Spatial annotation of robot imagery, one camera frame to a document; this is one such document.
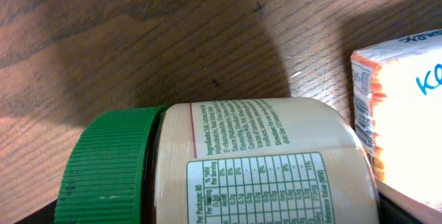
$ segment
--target table surface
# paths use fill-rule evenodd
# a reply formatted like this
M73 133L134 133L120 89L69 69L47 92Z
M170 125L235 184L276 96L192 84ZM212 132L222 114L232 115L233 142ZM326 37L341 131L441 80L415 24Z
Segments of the table surface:
M0 0L0 223L56 199L107 109L305 96L351 122L351 52L441 15L441 0Z

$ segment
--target red line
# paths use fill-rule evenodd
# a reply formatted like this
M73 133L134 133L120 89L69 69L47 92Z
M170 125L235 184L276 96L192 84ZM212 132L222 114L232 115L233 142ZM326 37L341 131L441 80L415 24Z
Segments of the red line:
M190 105L191 105L191 123L192 123L192 137L193 137L193 152L195 152L195 158L196 158L195 127L193 127L192 103L190 103Z

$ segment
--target label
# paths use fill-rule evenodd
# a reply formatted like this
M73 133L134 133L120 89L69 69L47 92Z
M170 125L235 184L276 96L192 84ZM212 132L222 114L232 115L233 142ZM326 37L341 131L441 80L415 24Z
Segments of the label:
M189 224L335 223L320 153L187 164Z
M441 41L442 30L430 30L417 35L385 41L355 52L365 59L385 64L393 60L432 53L440 49Z
M372 114L369 108L372 68L362 63L352 61L352 72L356 135L365 145L365 148L373 153Z
M419 95L441 97L442 89L442 47L439 51L426 53L417 57L408 57L401 61L402 69L414 75Z
M367 98L354 94L354 119L356 135L370 152L374 152L373 120Z
M370 83L372 79L372 68L352 61L353 86L364 95L370 94Z
M250 156L269 147L273 152L284 152L284 146L290 144L282 116L284 107L271 100L226 100L191 106L197 158L232 153Z

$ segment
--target wooden table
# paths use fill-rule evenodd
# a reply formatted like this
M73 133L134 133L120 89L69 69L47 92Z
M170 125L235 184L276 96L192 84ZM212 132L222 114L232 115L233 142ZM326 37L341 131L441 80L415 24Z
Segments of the wooden table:
M350 53L441 15L441 0L0 0L0 223L56 199L107 109L306 96L351 122Z

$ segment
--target jar label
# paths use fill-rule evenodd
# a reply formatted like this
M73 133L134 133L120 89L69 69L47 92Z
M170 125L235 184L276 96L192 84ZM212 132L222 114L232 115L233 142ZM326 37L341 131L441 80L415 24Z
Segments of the jar label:
M187 164L190 223L334 223L318 152Z
M252 156L259 150L268 153L269 147L276 153L287 152L289 116L282 116L284 107L272 100L192 103L196 157Z

